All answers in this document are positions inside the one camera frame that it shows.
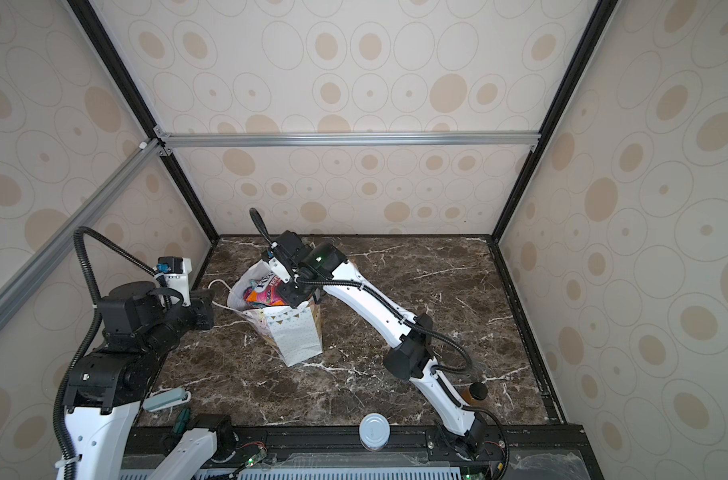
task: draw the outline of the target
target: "wall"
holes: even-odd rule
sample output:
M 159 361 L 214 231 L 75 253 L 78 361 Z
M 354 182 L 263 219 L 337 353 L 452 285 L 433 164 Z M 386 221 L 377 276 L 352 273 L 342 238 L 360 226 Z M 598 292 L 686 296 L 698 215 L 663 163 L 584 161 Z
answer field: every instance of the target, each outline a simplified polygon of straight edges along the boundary
M 595 0 L 95 2 L 167 130 L 536 130 Z
M 488 234 L 526 145 L 181 148 L 220 234 Z
M 59 4 L 0 0 L 0 288 L 145 136 Z
M 604 476 L 728 478 L 728 0 L 624 3 L 502 247 Z
M 95 229 L 150 264 L 161 255 L 185 255 L 197 269 L 209 249 L 158 159 L 148 163 Z M 103 295 L 150 278 L 88 237 L 86 244 Z M 52 404 L 92 312 L 71 253 L 0 332 L 0 479 L 55 477 L 60 451 L 51 427 Z

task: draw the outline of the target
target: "robotic arm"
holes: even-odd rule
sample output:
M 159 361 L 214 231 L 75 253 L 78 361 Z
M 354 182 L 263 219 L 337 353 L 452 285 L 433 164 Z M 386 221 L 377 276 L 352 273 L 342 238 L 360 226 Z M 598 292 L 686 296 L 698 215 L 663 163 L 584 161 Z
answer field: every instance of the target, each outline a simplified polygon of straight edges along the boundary
M 323 288 L 324 292 L 348 304 L 383 336 L 391 348 L 383 359 L 385 368 L 397 378 L 414 383 L 438 412 L 447 437 L 454 442 L 455 451 L 464 458 L 475 458 L 487 428 L 479 412 L 487 413 L 498 422 L 483 408 L 469 406 L 444 374 L 444 371 L 471 369 L 472 360 L 462 347 L 431 330 L 433 320 L 427 314 L 416 316 L 388 299 L 333 245 L 324 243 L 313 249 L 288 230 L 272 240 L 257 210 L 252 208 L 249 213 L 257 230 L 270 245 L 263 252 L 263 261 L 284 281 L 279 287 L 284 301 L 296 307 L 310 298 L 317 288 Z M 430 347 L 432 338 L 459 351 L 465 358 L 465 368 L 455 369 L 439 364 Z M 486 387 L 479 385 L 485 393 Z

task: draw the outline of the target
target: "white rope handle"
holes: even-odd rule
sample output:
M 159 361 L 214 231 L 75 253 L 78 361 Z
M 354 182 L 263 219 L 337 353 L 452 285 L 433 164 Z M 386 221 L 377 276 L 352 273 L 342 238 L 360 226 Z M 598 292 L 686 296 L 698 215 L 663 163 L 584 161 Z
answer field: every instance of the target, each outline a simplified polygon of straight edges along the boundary
M 219 278 L 218 279 L 215 279 L 215 280 L 212 280 L 211 282 L 209 282 L 209 284 L 206 286 L 206 288 L 212 288 L 212 285 L 215 284 L 215 283 L 217 283 L 217 282 L 222 283 L 223 285 L 225 285 L 225 288 L 228 289 L 228 292 L 232 292 L 233 291 L 233 289 L 230 286 L 228 286 L 228 283 L 225 283 L 225 281 L 223 279 L 219 279 Z M 226 310 L 230 310 L 231 312 L 238 312 L 236 309 L 230 308 L 229 306 L 226 306 L 226 305 L 220 305 L 219 303 L 215 302 L 214 300 L 212 301 L 212 304 L 213 305 L 216 305 L 216 306 L 218 306 L 220 308 L 224 308 Z

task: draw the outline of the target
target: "silver extrusion beam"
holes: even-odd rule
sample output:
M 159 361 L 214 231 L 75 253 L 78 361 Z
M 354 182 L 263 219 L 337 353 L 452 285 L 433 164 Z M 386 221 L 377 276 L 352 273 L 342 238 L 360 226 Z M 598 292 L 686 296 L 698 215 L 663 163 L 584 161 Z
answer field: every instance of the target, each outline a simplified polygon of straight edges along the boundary
M 135 150 L 132 157 L 121 164 L 118 170 L 64 225 L 49 239 L 40 250 L 22 266 L 0 289 L 0 331 L 15 313 L 38 290 L 46 278 L 57 268 L 73 248 L 72 233 L 81 225 L 91 226 L 105 213 L 124 188 L 134 180 L 150 158 L 161 150 L 158 140 L 146 140 L 147 146 Z
M 536 145 L 540 132 L 447 131 L 447 132 L 357 132 L 347 134 L 170 134 L 161 140 L 170 148 L 205 147 L 330 147 L 380 145 Z

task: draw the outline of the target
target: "light blue lid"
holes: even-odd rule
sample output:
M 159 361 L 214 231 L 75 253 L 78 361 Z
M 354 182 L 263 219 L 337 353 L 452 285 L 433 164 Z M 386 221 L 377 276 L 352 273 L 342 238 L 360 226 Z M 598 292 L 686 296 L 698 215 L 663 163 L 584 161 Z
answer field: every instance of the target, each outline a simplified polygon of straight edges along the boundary
M 359 436 L 365 447 L 377 450 L 388 443 L 391 426 L 388 425 L 388 420 L 379 413 L 370 413 L 361 420 Z

